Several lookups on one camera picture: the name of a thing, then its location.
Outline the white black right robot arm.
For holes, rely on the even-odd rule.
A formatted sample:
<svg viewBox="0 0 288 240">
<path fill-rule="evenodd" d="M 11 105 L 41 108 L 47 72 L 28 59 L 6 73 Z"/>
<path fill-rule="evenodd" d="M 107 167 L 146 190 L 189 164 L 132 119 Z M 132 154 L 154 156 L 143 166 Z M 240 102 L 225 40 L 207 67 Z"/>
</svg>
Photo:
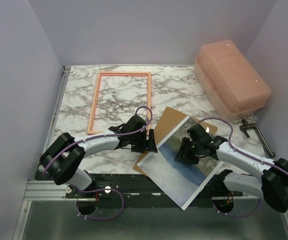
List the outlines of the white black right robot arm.
<svg viewBox="0 0 288 240">
<path fill-rule="evenodd" d="M 288 161 L 259 157 L 241 151 L 227 139 L 216 136 L 184 137 L 175 161 L 196 165 L 201 158 L 211 157 L 230 163 L 244 174 L 226 169 L 211 180 L 211 186 L 220 196 L 241 192 L 264 200 L 272 209 L 285 213 L 288 210 Z"/>
</svg>

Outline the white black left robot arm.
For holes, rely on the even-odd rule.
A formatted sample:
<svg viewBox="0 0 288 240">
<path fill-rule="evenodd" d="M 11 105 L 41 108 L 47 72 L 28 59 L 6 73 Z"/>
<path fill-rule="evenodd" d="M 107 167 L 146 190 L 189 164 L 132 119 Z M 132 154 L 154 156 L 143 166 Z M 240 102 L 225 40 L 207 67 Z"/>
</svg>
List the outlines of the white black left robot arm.
<svg viewBox="0 0 288 240">
<path fill-rule="evenodd" d="M 61 134 L 40 157 L 42 175 L 50 177 L 56 185 L 68 184 L 85 198 L 94 194 L 95 179 L 79 165 L 85 157 L 96 153 L 124 149 L 136 153 L 157 153 L 154 131 L 145 124 L 124 123 L 111 126 L 107 131 L 77 139 L 69 133 Z"/>
</svg>

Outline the brown cardboard backing board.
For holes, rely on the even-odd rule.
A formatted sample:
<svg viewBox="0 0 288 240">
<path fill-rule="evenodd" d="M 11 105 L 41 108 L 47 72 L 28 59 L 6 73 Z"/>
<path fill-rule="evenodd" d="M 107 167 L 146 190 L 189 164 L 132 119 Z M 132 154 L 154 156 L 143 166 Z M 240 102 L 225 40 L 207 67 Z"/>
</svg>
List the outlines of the brown cardboard backing board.
<svg viewBox="0 0 288 240">
<path fill-rule="evenodd" d="M 166 107 L 161 117 L 159 118 L 157 125 L 154 128 L 154 139 L 156 146 L 171 132 L 171 130 L 174 129 L 174 127 L 176 127 L 186 117 L 192 118 L 196 123 L 200 121 L 199 119 L 189 116 L 183 112 L 177 111 L 170 107 Z M 203 126 L 204 129 L 208 127 L 211 134 L 215 135 L 217 133 L 218 128 L 216 126 L 205 122 L 202 122 L 201 125 Z M 148 153 L 151 152 L 142 153 L 133 167 L 133 170 L 145 176 L 146 174 L 144 173 L 143 170 L 140 169 L 140 167 L 137 164 Z"/>
</svg>

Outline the pink wooden picture frame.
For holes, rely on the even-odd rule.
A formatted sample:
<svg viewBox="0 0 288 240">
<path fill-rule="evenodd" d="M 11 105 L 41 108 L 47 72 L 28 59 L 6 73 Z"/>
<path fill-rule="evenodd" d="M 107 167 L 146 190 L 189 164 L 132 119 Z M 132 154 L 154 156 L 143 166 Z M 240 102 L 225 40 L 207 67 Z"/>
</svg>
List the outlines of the pink wooden picture frame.
<svg viewBox="0 0 288 240">
<path fill-rule="evenodd" d="M 95 82 L 86 133 L 99 134 L 113 123 L 115 111 L 130 116 L 137 105 L 152 107 L 152 74 L 144 71 L 100 71 Z"/>
</svg>

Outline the landscape photo print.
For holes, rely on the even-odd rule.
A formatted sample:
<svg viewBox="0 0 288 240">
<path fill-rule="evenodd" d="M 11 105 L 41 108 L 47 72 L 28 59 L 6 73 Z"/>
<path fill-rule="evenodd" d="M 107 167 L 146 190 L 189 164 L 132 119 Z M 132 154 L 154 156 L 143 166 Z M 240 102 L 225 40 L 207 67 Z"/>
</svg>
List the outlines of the landscape photo print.
<svg viewBox="0 0 288 240">
<path fill-rule="evenodd" d="M 223 161 L 202 158 L 196 165 L 175 161 L 187 129 L 196 124 L 185 117 L 157 144 L 157 153 L 148 153 L 137 164 L 141 170 L 182 210 L 190 205 L 219 171 Z"/>
</svg>

